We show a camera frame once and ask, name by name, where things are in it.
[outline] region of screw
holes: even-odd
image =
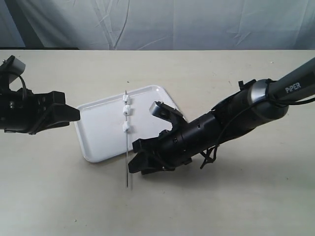
[[[14,108],[14,102],[11,101],[11,102],[9,103],[9,106],[10,106],[11,109],[13,109],[13,108]]]

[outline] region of table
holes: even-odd
[[[35,93],[78,106],[151,84],[191,121],[238,90],[278,79],[315,51],[0,51],[26,64]],[[0,133],[0,235],[314,235],[315,104],[222,145],[172,173],[133,175],[125,161],[91,164],[74,125],[35,136]]]

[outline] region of white backdrop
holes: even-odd
[[[17,2],[47,47],[96,50],[315,48],[315,0]]]

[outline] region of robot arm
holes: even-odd
[[[289,105],[315,101],[314,98],[300,101],[315,94],[315,58],[278,81],[252,80],[246,84],[240,81],[239,87],[239,92],[189,123],[179,111],[155,102],[150,108],[151,114],[171,122],[173,128],[162,131],[156,138],[133,142],[137,154],[128,164],[129,171],[141,171],[144,175],[173,171],[189,164],[191,157],[198,153],[205,158],[201,169],[213,163],[220,144],[282,118]]]
[[[11,133],[36,134],[68,126],[80,119],[79,110],[65,104],[63,92],[34,94],[26,88],[21,74],[25,64],[14,56],[0,66],[0,129]],[[10,83],[20,78],[22,88],[12,91]]]

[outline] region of white tray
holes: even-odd
[[[87,103],[78,107],[81,120],[75,123],[82,154],[89,162],[100,162],[126,152],[126,134],[122,125],[123,94]],[[152,85],[128,91],[131,98],[131,116],[128,117],[131,132],[128,149],[132,142],[158,136],[162,130],[170,130],[171,123],[154,117],[149,108],[154,101],[161,101],[177,109],[175,103],[160,86]]]

